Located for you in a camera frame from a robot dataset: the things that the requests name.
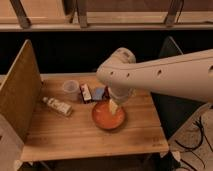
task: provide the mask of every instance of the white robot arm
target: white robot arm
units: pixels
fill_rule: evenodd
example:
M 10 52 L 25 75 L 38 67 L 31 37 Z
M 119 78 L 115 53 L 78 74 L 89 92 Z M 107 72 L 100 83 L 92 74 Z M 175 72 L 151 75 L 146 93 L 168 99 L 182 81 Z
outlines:
M 136 63 L 130 50 L 119 48 L 99 66 L 97 78 L 117 104 L 134 88 L 212 103 L 213 49 Z

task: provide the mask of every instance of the wooden table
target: wooden table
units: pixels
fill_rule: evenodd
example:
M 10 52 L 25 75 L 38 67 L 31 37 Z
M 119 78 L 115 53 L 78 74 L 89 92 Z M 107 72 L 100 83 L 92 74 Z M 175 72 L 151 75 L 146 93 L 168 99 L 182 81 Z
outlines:
M 126 122 L 113 131 L 97 128 L 91 111 L 95 102 L 71 102 L 61 86 L 65 80 L 87 83 L 91 90 L 103 85 L 95 76 L 55 76 L 43 79 L 21 160 L 45 161 L 98 156 L 158 153 L 168 151 L 157 111 L 150 93 L 135 90 L 124 103 Z M 72 105 L 70 117 L 57 114 L 41 102 L 43 96 L 56 97 Z

